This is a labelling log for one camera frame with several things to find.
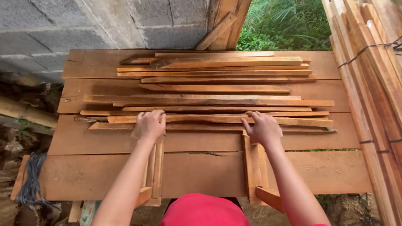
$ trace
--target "forearm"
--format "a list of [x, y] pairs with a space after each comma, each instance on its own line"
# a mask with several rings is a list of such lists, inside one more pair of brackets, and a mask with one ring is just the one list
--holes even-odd
[[129, 225], [153, 145], [151, 140], [137, 142], [134, 151], [103, 198], [92, 226]]
[[292, 225], [328, 224], [321, 205], [299, 176], [281, 144], [264, 146], [278, 185], [283, 208]]

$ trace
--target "hand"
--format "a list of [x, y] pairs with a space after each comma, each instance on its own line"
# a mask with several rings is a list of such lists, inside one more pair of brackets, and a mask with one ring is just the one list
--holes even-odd
[[241, 119], [252, 141], [262, 144], [265, 148], [281, 145], [282, 129], [272, 116], [258, 111], [247, 111], [246, 114], [254, 120], [254, 127], [251, 127], [245, 119]]
[[162, 135], [166, 127], [166, 114], [163, 110], [153, 110], [148, 112], [140, 112], [137, 115], [137, 123], [131, 133], [131, 137], [138, 140], [150, 140], [156, 142], [157, 138]]

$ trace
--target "person's left hand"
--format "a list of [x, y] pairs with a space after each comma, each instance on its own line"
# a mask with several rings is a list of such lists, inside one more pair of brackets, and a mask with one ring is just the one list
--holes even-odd
[[131, 133], [131, 137], [138, 140], [149, 140], [155, 143], [157, 138], [165, 131], [165, 127], [166, 114], [163, 110], [153, 110], [145, 113], [140, 112], [137, 115], [137, 123]]

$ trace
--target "black wire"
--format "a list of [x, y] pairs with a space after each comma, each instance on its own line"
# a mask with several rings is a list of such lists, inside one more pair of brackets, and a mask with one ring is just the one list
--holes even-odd
[[45, 161], [47, 152], [32, 152], [29, 156], [27, 164], [25, 165], [23, 182], [25, 179], [25, 174], [27, 175], [27, 180], [21, 186], [21, 190], [16, 196], [16, 200], [23, 205], [47, 205], [54, 207], [58, 210], [58, 207], [54, 206], [55, 202], [46, 201], [41, 194], [41, 187], [39, 184], [39, 174], [41, 172], [42, 164]]
[[393, 47], [393, 49], [394, 49], [394, 51], [397, 51], [397, 50], [399, 50], [398, 47], [400, 47], [400, 46], [402, 45], [402, 44], [399, 44], [399, 43], [398, 43], [398, 41], [400, 41], [401, 39], [402, 39], [402, 36], [399, 37], [399, 38], [398, 38], [397, 40], [395, 40], [394, 42], [391, 42], [391, 43], [377, 44], [377, 45], [368, 45], [368, 46], [364, 47], [362, 50], [360, 50], [359, 52], [357, 52], [356, 56], [355, 56], [353, 59], [349, 60], [348, 62], [345, 62], [345, 63], [341, 64], [338, 68], [340, 68], [340, 67], [342, 67], [342, 66], [344, 66], [344, 65], [347, 65], [347, 64], [352, 63], [352, 62], [353, 62], [355, 59], [357, 59], [357, 57], [358, 57], [359, 55], [361, 55], [368, 47], [375, 47], [375, 46], [384, 46], [384, 47], [388, 47], [388, 46], [391, 46], [391, 45], [396, 45], [395, 47]]

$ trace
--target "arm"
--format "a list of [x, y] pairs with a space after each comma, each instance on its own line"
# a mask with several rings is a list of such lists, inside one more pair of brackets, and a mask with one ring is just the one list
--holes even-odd
[[311, 226], [313, 224], [330, 225], [321, 205], [298, 175], [281, 144], [282, 130], [272, 116], [260, 112], [246, 112], [254, 119], [251, 128], [242, 119], [250, 138], [260, 143], [268, 155], [278, 184], [282, 206], [292, 225]]
[[161, 113], [162, 110], [157, 110], [138, 114], [137, 123], [131, 134], [137, 138], [137, 145], [103, 198], [92, 226], [130, 224], [149, 154], [156, 139], [165, 130], [166, 115], [162, 115], [159, 123]]

